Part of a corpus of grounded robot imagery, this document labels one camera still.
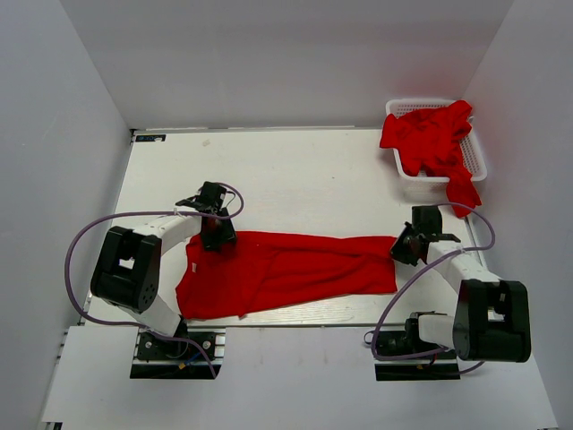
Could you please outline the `red t shirt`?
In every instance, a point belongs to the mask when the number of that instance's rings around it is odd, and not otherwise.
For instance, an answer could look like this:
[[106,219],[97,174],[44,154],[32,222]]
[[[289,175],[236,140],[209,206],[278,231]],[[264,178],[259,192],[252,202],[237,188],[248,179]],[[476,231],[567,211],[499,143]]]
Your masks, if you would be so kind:
[[333,297],[393,294],[395,241],[240,231],[236,243],[207,251],[194,236],[185,247],[187,269],[176,302],[184,318],[210,320]]

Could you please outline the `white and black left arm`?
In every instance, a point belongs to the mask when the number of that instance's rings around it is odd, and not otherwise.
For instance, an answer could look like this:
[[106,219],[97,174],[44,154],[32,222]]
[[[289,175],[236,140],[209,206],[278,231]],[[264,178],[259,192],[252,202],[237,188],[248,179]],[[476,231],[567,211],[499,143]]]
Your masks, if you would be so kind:
[[169,357],[180,357],[189,347],[189,335],[180,330],[184,318],[159,296],[160,263],[164,254],[192,237],[203,249],[218,252],[236,242],[234,217],[227,196],[244,202],[227,184],[206,181],[194,196],[177,202],[171,211],[138,227],[112,227],[102,245],[90,292],[129,314],[136,325],[158,336],[158,346]]

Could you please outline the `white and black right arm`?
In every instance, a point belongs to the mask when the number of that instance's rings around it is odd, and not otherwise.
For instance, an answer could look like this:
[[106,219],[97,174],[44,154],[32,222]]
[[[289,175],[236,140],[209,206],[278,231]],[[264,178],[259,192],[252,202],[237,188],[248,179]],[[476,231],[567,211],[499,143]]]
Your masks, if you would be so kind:
[[453,315],[412,313],[406,320],[405,348],[415,357],[438,347],[465,361],[525,363],[532,350],[526,286],[489,271],[471,255],[473,251],[443,231],[437,205],[412,208],[412,219],[390,248],[390,256],[422,266],[408,286],[436,271],[457,294],[457,303]]

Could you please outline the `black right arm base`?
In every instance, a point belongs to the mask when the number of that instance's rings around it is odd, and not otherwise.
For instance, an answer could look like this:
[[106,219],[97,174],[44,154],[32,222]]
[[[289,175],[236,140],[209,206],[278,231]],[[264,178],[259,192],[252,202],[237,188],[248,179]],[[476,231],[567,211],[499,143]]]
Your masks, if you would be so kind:
[[381,331],[376,353],[391,360],[375,359],[377,382],[430,382],[460,379],[458,359],[452,351],[435,353],[439,346],[411,341],[405,331]]

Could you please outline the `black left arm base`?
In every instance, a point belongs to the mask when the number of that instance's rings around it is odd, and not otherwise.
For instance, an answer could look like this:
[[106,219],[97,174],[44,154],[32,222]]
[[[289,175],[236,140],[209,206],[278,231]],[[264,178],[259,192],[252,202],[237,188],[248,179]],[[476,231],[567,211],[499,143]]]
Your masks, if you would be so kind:
[[[200,329],[188,331],[188,338],[205,351],[215,374],[223,363],[225,332]],[[214,380],[202,353],[185,342],[159,340],[146,331],[138,334],[130,378],[133,380]]]

